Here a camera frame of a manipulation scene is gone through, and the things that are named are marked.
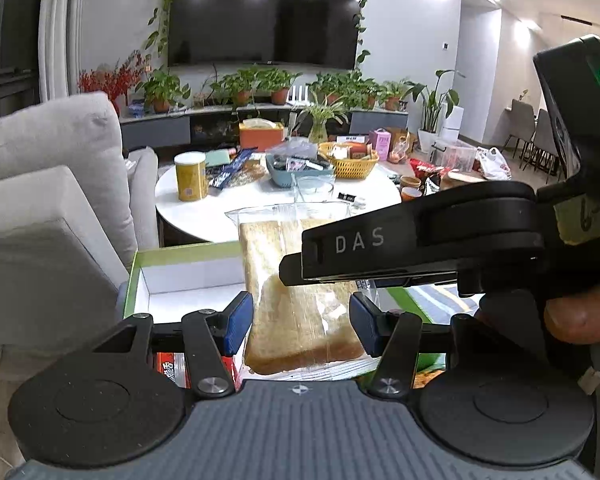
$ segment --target white cap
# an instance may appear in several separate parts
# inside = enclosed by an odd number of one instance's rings
[[[187,152],[176,155],[173,159],[176,164],[181,166],[193,166],[194,164],[200,164],[205,161],[205,154],[202,152]]]

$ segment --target gray ribbed surface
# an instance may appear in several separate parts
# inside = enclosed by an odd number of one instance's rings
[[[408,410],[363,395],[352,381],[248,381],[240,394],[201,402],[171,441],[105,470],[29,462],[18,480],[588,480],[576,463],[505,471],[437,448]]]

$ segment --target white appliance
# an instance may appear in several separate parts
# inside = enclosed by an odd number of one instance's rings
[[[454,106],[451,115],[445,119],[442,116],[442,128],[440,129],[440,137],[445,140],[458,140],[460,134],[460,125],[462,124],[462,116],[464,115],[464,108]]]

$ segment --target fingernail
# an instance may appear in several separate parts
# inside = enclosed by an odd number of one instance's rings
[[[546,312],[560,330],[571,332],[587,323],[587,311],[582,308],[582,302],[572,302],[569,298],[547,302]]]

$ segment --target yellow canister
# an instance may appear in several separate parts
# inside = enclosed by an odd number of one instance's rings
[[[183,202],[195,202],[206,196],[205,154],[187,152],[177,155],[176,176],[178,177],[178,198]]]

